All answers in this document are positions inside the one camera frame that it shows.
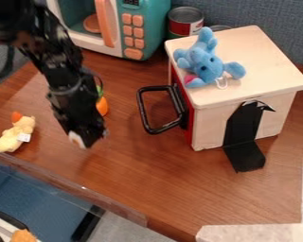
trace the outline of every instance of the orange button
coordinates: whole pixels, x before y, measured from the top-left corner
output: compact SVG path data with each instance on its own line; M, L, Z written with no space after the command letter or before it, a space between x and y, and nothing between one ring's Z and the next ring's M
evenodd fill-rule
M141 50L127 48L125 49L125 55L126 57L131 59L141 60L144 54L142 53Z
M134 46L134 39L132 37L125 37L125 44L130 47Z
M125 25L130 25L132 23L132 14L130 14L130 13L123 13L122 14L122 22Z
M134 46L138 49L143 49L143 48L145 48L145 42L144 42L144 40L135 39Z
M135 15L133 17L134 26L143 26L144 25L144 17L141 15Z
M134 36L137 38L144 38L144 29L141 27L135 27Z
M123 32L125 35L132 36L133 35L133 28L131 26L124 26Z

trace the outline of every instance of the box lid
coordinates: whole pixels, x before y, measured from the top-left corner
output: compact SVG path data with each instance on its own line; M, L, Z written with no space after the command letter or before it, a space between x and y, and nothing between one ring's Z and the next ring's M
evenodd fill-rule
M247 74L237 81L229 78L225 90L217 88L216 84L186 89L195 109L303 90L302 73L258 26L239 27L214 34L219 41L216 49L218 57L223 62L242 64ZM187 71L176 65L173 52L178 48L190 48L197 38L190 36L165 43L169 60L181 81Z

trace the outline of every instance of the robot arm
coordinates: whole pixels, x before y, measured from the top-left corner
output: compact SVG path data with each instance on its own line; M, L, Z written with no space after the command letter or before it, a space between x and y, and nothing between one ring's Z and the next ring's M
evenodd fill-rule
M71 139L90 147L105 135L94 76L84 70L80 49L48 8L33 0L0 0L0 44L17 47L45 75L47 98Z

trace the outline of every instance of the gray wall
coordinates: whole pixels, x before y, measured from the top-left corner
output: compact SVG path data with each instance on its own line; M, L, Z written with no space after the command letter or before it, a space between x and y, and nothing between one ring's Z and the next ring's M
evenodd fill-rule
M303 0L173 0L193 6L211 25L258 25L297 63L303 63Z

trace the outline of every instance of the microwave door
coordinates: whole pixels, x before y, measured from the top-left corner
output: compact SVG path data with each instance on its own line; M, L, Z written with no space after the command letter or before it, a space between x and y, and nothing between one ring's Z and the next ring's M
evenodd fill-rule
M115 48L116 41L116 11L113 8L112 0L95 0L98 24L104 44Z

